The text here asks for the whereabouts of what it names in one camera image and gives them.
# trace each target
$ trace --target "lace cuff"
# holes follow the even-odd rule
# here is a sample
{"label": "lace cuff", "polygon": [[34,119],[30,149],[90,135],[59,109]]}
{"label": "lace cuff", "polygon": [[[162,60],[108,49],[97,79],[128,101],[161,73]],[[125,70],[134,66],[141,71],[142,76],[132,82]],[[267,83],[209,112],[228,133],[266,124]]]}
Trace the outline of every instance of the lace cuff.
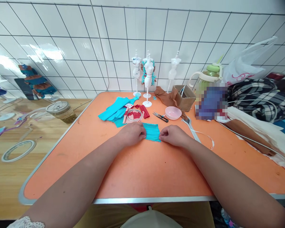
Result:
{"label": "lace cuff", "polygon": [[32,222],[29,216],[14,221],[7,228],[44,228],[42,222]]}

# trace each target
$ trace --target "smartphone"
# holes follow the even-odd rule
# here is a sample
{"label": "smartphone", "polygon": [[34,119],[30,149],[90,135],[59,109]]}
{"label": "smartphone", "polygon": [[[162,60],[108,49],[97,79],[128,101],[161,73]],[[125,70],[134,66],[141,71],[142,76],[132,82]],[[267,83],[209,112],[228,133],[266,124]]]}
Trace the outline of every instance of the smartphone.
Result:
{"label": "smartphone", "polygon": [[24,82],[24,79],[14,79],[14,80],[28,100],[39,100],[38,97],[35,94],[33,94],[31,87]]}

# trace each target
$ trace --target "brown cardboard box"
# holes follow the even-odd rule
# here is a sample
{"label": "brown cardboard box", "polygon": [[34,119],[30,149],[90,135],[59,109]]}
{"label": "brown cardboard box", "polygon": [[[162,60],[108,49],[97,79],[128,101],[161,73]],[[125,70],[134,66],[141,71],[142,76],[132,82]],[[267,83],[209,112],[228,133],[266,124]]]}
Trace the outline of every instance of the brown cardboard box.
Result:
{"label": "brown cardboard box", "polygon": [[190,89],[190,87],[187,85],[184,89],[183,96],[181,96],[179,92],[183,87],[184,85],[174,85],[172,90],[178,91],[175,97],[177,106],[180,108],[181,111],[188,112],[190,111],[193,103],[195,102],[196,96],[193,93],[193,91]]}

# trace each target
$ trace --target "tape roll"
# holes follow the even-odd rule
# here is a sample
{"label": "tape roll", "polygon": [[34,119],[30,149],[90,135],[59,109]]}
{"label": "tape roll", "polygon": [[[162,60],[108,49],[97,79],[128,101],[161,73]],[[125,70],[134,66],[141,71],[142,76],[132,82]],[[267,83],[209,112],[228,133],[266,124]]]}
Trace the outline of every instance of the tape roll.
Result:
{"label": "tape roll", "polygon": [[[31,143],[32,145],[30,146],[30,148],[25,151],[23,154],[21,154],[20,156],[14,158],[14,159],[8,159],[9,158],[9,155],[19,146],[22,146],[23,144],[26,144],[26,143]],[[10,149],[8,149],[3,155],[2,155],[2,158],[1,158],[1,161],[3,162],[15,162],[21,158],[23,158],[24,156],[28,155],[36,146],[36,143],[35,141],[33,140],[26,140],[26,141],[23,141],[23,142],[19,142],[17,143],[16,145],[12,146]]]}

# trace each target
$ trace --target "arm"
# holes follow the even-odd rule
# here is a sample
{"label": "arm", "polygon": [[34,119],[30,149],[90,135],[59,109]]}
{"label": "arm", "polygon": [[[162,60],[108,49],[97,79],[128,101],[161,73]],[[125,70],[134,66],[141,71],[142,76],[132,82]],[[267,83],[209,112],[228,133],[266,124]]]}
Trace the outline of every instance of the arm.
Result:
{"label": "arm", "polygon": [[216,198],[232,220],[243,227],[285,227],[285,209],[255,182],[188,136],[170,125],[160,140],[186,149],[205,177]]}
{"label": "arm", "polygon": [[72,228],[91,205],[116,155],[146,138],[142,123],[127,124],[59,178],[22,217],[47,228]]}

